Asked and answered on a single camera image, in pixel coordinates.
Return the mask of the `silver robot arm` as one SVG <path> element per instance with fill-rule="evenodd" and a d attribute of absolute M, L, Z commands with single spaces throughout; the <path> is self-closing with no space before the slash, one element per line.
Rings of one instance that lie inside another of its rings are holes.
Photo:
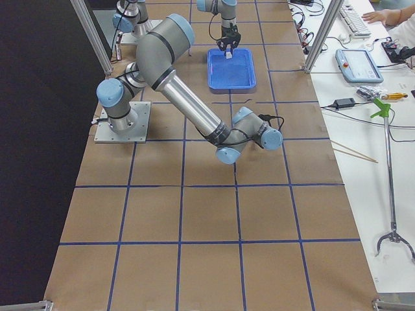
<path fill-rule="evenodd" d="M 197 9 L 209 12 L 213 17 L 221 17 L 221 36 L 212 38 L 226 58 L 233 56 L 241 40 L 237 28 L 236 1 L 197 1 Z M 144 1 L 118 1 L 112 23 L 120 34 L 131 33 L 134 43 L 140 37 L 155 28 L 156 24 L 148 19 L 148 12 Z"/>
<path fill-rule="evenodd" d="M 266 123 L 249 108 L 241 108 L 229 128 L 179 78 L 173 63 L 194 43 L 189 22 L 179 14 L 171 14 L 137 45 L 136 60 L 123 76 L 103 80 L 97 86 L 97 98 L 107 114 L 107 127 L 113 135 L 139 134 L 148 108 L 135 107 L 131 100 L 146 86 L 160 92 L 199 131 L 216 146 L 217 158 L 228 165 L 241 156 L 248 141 L 265 150 L 276 150 L 283 142 L 281 132 Z"/>

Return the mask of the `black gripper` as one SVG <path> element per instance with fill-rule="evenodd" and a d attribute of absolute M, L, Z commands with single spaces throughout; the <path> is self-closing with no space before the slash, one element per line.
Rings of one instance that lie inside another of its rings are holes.
<path fill-rule="evenodd" d="M 238 48 L 241 40 L 241 35 L 238 31 L 237 26 L 231 28 L 221 27 L 221 38 L 216 41 L 216 44 L 220 51 L 226 54 L 227 45 L 230 45 L 230 52 Z"/>

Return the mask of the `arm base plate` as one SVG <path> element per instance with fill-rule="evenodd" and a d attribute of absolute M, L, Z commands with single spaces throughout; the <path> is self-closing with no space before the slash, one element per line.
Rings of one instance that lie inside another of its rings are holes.
<path fill-rule="evenodd" d="M 162 22 L 161 19 L 149 19 L 144 23 L 137 24 L 132 32 L 124 32 L 121 35 L 121 45 L 137 45 L 140 37 L 150 32 Z"/>
<path fill-rule="evenodd" d="M 151 102 L 130 101 L 130 112 L 122 119 L 111 119 L 104 108 L 97 123 L 96 143 L 146 143 Z"/>

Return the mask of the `person's hand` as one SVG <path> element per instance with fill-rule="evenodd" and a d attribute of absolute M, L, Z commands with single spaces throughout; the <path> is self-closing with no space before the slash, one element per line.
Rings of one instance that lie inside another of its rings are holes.
<path fill-rule="evenodd" d="M 362 15 L 362 20 L 367 23 L 381 22 L 383 25 L 396 26 L 400 24 L 401 11 L 384 9 L 373 11 Z"/>

